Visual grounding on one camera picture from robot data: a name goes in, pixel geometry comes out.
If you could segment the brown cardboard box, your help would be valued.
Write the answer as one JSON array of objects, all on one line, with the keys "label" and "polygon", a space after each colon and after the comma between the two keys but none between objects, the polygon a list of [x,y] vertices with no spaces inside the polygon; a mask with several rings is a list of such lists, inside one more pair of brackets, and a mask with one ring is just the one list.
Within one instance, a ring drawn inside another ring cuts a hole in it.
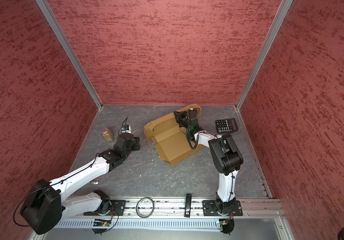
[{"label": "brown cardboard box", "polygon": [[185,128],[179,128],[173,113],[153,120],[144,127],[147,140],[155,143],[154,148],[159,157],[171,166],[205,148],[203,145],[198,145],[192,150],[185,132]]}]

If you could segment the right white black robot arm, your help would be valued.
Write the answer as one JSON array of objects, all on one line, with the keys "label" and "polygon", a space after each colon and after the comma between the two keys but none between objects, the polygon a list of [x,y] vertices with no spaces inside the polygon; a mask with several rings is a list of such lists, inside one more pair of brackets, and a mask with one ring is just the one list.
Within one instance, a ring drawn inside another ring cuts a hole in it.
[{"label": "right white black robot arm", "polygon": [[215,200],[215,210],[226,215],[236,206],[236,177],[244,163],[242,154],[230,134],[213,134],[204,130],[198,121],[199,109],[174,111],[179,128],[186,129],[186,139],[192,150],[199,145],[210,149],[213,163],[219,172],[219,188]]}]

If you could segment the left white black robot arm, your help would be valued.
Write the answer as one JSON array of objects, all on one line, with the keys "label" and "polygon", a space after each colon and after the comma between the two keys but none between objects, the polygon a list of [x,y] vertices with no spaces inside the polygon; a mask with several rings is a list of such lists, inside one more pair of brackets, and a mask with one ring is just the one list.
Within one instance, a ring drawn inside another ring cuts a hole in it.
[{"label": "left white black robot arm", "polygon": [[47,233],[60,221],[70,217],[95,213],[112,215],[110,197],[101,190],[73,197],[72,194],[92,180],[120,166],[133,151],[140,150],[140,140],[130,133],[118,136],[116,144],[96,154],[95,158],[77,170],[62,177],[37,181],[25,199],[20,215],[38,235]]}]

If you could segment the spice jar pink lid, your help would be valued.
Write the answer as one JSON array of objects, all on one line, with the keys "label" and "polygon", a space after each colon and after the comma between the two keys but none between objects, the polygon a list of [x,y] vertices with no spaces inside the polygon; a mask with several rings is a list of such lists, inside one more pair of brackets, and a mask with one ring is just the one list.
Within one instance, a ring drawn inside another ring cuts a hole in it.
[{"label": "spice jar pink lid", "polygon": [[101,135],[107,143],[114,141],[114,134],[109,128],[101,129]]}]

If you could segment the black desk calculator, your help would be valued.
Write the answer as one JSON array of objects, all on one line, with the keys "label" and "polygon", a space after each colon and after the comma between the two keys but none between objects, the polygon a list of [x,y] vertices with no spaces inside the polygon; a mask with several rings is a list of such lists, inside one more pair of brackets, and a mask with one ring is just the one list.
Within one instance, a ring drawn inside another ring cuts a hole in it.
[{"label": "black desk calculator", "polygon": [[238,131],[238,125],[235,118],[216,120],[215,125],[218,134],[232,134]]}]

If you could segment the small round metal knob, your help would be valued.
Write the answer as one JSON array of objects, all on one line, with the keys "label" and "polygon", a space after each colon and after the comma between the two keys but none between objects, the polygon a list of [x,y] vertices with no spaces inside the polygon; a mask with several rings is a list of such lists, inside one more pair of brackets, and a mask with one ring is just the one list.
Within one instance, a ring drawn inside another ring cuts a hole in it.
[{"label": "small round metal knob", "polygon": [[92,180],[90,183],[93,184],[93,185],[98,185],[98,184],[99,184],[99,179],[98,179],[98,178],[95,178],[95,179]]}]

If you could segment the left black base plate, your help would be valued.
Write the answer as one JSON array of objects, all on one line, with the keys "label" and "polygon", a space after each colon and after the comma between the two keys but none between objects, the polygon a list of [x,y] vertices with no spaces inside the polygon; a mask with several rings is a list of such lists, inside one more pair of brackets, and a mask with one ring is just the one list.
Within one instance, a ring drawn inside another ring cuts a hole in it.
[{"label": "left black base plate", "polygon": [[103,210],[96,210],[94,212],[83,213],[84,216],[99,216],[99,217],[108,217],[112,215],[123,216],[126,200],[110,200],[109,207]]}]

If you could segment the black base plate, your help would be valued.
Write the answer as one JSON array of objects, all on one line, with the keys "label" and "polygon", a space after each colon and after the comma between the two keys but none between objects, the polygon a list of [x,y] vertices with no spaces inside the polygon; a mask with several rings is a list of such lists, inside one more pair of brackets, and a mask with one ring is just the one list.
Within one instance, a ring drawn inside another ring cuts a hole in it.
[{"label": "black base plate", "polygon": [[126,200],[110,200],[109,207],[103,210],[96,210],[94,212],[83,213],[84,216],[99,216],[99,217],[108,217],[112,215],[123,216]]},{"label": "black base plate", "polygon": [[243,210],[241,202],[236,199],[230,202],[223,203],[220,199],[218,200],[204,200],[203,201],[203,212],[204,216],[223,216],[234,217],[243,216]]}]

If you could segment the aluminium front rail frame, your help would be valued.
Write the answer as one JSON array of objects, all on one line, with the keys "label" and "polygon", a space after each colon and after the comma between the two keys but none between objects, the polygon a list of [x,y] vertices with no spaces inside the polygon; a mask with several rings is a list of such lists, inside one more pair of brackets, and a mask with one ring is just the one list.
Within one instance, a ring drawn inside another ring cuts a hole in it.
[{"label": "aluminium front rail frame", "polygon": [[190,218],[184,217],[186,198],[114,198],[126,200],[123,216],[84,216],[76,215],[60,221],[53,229],[91,229],[95,219],[112,220],[109,230],[144,229],[167,231],[206,231],[220,232],[219,220],[233,219],[234,230],[231,234],[241,235],[242,224],[250,226],[253,233],[263,229],[258,223],[272,223],[280,240],[293,240],[295,237],[289,226],[287,216],[280,200],[275,199],[241,199],[243,216],[204,216],[203,201],[193,198]]}]

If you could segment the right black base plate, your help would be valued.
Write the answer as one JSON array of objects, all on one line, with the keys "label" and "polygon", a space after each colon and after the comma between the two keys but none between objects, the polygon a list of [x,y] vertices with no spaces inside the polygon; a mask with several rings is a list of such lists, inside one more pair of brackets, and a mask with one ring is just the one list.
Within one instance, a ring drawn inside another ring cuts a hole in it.
[{"label": "right black base plate", "polygon": [[204,216],[223,216],[234,217],[243,216],[243,210],[241,202],[236,199],[230,202],[223,203],[220,199],[218,200],[204,200],[203,201],[203,212]]}]

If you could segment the right aluminium corner post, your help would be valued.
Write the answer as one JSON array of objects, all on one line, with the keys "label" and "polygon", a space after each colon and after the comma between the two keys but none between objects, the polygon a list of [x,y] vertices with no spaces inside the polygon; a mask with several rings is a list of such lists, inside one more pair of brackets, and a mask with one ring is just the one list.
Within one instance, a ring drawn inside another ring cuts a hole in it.
[{"label": "right aluminium corner post", "polygon": [[242,105],[248,95],[248,92],[250,91],[258,73],[261,68],[261,66],[264,63],[264,60],[277,36],[277,33],[279,32],[279,29],[293,3],[293,0],[282,0],[281,4],[278,8],[278,11],[274,17],[274,20],[270,26],[270,29],[266,35],[266,38],[263,42],[263,45],[259,51],[259,54],[257,56],[257,59],[255,61],[255,64],[251,70],[251,73],[246,81],[246,84],[241,92],[241,95],[236,103],[236,111],[240,111],[242,108]]}]

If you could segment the aluminium corner post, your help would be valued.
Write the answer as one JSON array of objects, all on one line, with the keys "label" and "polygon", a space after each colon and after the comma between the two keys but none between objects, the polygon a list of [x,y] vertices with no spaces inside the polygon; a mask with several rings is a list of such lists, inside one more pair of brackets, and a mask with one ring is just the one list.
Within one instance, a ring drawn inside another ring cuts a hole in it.
[{"label": "aluminium corner post", "polygon": [[50,25],[52,31],[54,32],[56,38],[60,42],[62,48],[64,49],[66,55],[68,56],[69,60],[71,61],[74,69],[76,70],[78,76],[81,78],[84,86],[86,87],[89,95],[92,97],[94,103],[96,104],[97,108],[101,111],[103,108],[103,103],[99,98],[95,88],[93,87],[87,73],[85,72],[83,66],[81,65],[76,53],[74,52],[71,44],[69,43],[64,31],[62,30],[58,20],[56,19],[52,9],[49,6],[49,3],[44,0],[36,0],[35,1],[43,13],[45,19],[47,20],[48,24]]},{"label": "aluminium corner post", "polygon": [[279,29],[293,3],[293,0],[282,0],[281,4],[278,8],[278,11],[274,17],[274,20],[270,26],[270,29],[266,35],[266,38],[263,42],[263,45],[259,51],[259,54],[257,56],[257,59],[255,61],[255,64],[251,70],[251,73],[246,81],[246,84],[241,92],[241,95],[236,103],[236,111],[240,111],[242,108],[242,105],[248,95],[248,92],[250,91],[258,73],[261,68],[261,66],[264,63],[264,60],[277,36],[277,33],[279,32]]}]

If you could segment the left aluminium corner post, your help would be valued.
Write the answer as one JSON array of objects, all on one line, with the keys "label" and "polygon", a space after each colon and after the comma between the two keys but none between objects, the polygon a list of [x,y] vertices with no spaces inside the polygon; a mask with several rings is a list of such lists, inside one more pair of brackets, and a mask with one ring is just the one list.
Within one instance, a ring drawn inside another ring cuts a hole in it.
[{"label": "left aluminium corner post", "polygon": [[103,103],[99,98],[95,88],[93,87],[87,73],[85,72],[83,66],[81,65],[76,53],[74,52],[71,44],[69,43],[64,31],[62,30],[58,20],[56,19],[52,9],[49,6],[49,3],[44,0],[36,0],[35,1],[43,13],[45,19],[47,20],[48,24],[50,25],[52,31],[54,32],[56,38],[60,42],[62,48],[64,49],[66,55],[68,56],[69,60],[71,61],[74,69],[76,70],[78,76],[81,78],[84,86],[86,87],[89,95],[92,97],[94,103],[96,104],[97,108],[101,111],[103,108]]}]

